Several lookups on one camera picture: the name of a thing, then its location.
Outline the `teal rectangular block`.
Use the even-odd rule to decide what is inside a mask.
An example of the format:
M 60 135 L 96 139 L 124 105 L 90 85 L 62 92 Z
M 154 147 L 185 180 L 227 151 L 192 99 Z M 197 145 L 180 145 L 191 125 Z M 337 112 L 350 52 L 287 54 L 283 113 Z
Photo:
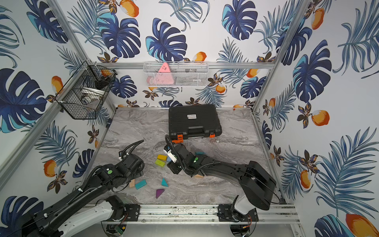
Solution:
M 146 180 L 142 180 L 142 181 L 135 184 L 135 188 L 136 188 L 136 190 L 139 190 L 139 189 L 145 187 L 146 185 L 147 185 Z

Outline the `natural wood slanted block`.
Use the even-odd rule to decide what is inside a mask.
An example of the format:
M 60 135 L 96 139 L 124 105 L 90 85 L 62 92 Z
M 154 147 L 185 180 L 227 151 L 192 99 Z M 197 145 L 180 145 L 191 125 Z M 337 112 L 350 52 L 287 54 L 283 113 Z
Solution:
M 135 187 L 135 179 L 131 180 L 128 184 L 129 188 L 134 188 Z

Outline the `yellow square block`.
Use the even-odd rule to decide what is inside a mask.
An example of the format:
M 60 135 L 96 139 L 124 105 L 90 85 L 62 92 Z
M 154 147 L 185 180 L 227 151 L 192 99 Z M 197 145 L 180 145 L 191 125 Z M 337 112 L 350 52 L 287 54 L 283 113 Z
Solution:
M 160 160 L 160 161 L 167 161 L 167 156 L 165 156 L 165 155 L 158 155 L 157 159 Z

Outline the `lime green block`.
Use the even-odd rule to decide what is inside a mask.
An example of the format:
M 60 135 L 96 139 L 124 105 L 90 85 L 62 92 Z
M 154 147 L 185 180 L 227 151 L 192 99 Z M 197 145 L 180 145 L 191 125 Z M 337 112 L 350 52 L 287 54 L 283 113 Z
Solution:
M 156 160 L 155 164 L 159 167 L 164 167 L 165 166 L 165 161 L 162 160 Z

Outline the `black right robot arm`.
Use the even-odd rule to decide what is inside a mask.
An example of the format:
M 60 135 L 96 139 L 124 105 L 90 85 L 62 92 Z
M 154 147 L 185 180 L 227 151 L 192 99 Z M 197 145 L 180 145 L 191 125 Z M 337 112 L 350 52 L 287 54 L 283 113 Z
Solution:
M 184 171 L 190 177 L 214 176 L 238 183 L 254 207 L 269 210 L 276 181 L 259 163 L 221 162 L 207 155 L 194 155 L 183 144 L 166 145 L 164 151 L 171 159 L 167 166 L 174 174 Z

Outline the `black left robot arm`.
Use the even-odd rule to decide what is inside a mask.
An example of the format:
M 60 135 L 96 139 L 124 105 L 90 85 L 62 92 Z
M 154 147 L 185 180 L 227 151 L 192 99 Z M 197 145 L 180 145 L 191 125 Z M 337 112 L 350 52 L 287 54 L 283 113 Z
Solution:
M 57 203 L 41 211 L 29 211 L 18 220 L 12 237 L 70 237 L 96 223 L 123 222 L 128 213 L 117 196 L 106 198 L 90 210 L 80 212 L 89 202 L 143 175 L 144 161 L 128 155 L 116 165 L 95 167 L 83 184 Z

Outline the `teal small triangle block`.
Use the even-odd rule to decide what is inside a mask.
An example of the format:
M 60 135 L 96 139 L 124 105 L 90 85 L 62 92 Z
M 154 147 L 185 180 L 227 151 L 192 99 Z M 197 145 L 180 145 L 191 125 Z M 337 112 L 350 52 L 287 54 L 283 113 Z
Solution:
M 169 187 L 167 181 L 164 178 L 162 179 L 161 185 L 164 187 Z

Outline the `purple triangle block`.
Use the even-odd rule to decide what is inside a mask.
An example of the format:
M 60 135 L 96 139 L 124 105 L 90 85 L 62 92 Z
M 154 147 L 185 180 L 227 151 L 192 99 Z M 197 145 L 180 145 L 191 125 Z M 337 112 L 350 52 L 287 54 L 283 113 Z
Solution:
M 158 199 L 164 192 L 165 192 L 165 189 L 157 189 L 156 190 L 156 199 Z

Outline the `black plastic tool case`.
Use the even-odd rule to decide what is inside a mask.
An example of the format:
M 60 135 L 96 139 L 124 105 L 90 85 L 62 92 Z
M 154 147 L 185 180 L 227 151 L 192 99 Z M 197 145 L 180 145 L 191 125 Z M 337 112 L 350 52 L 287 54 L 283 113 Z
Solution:
M 222 134 L 222 126 L 215 105 L 172 107 L 168 111 L 171 140 L 214 138 Z

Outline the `pink triangle card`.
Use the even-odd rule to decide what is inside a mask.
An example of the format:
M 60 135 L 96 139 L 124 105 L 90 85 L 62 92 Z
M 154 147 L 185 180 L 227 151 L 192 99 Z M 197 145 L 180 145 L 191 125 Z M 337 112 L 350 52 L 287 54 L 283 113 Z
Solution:
M 173 85 L 174 83 L 175 80 L 172 76 L 169 64 L 167 62 L 164 62 L 160 67 L 159 71 L 156 74 L 154 74 L 152 84 L 158 86 L 167 86 Z

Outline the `orange handled screwdriver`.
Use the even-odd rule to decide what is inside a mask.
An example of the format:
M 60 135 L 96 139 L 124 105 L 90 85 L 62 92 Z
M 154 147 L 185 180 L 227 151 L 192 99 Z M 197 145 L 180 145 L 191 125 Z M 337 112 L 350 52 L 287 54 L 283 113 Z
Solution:
M 188 141 L 193 141 L 193 140 L 202 140 L 203 137 L 200 137 L 200 138 L 190 138 L 190 139 L 184 139 L 184 140 L 172 140 L 171 142 L 174 143 L 174 144 L 180 144 L 180 143 L 184 143 L 184 142 L 188 142 Z

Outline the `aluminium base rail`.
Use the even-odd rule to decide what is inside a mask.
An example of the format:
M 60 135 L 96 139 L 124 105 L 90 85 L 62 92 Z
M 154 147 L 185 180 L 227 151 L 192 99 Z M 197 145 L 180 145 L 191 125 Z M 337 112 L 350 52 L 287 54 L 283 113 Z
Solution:
M 254 209 L 239 221 L 232 216 L 230 204 L 141 204 L 129 209 L 123 224 L 300 224 L 295 207 L 289 204 Z

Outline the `black corner bracket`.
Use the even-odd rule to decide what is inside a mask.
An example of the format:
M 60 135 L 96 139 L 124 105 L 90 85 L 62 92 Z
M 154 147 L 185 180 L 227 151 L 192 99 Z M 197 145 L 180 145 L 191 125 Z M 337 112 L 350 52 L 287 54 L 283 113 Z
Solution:
M 106 128 L 109 128 L 111 126 L 112 122 L 113 122 L 112 118 L 108 119 L 107 124 L 106 124 Z

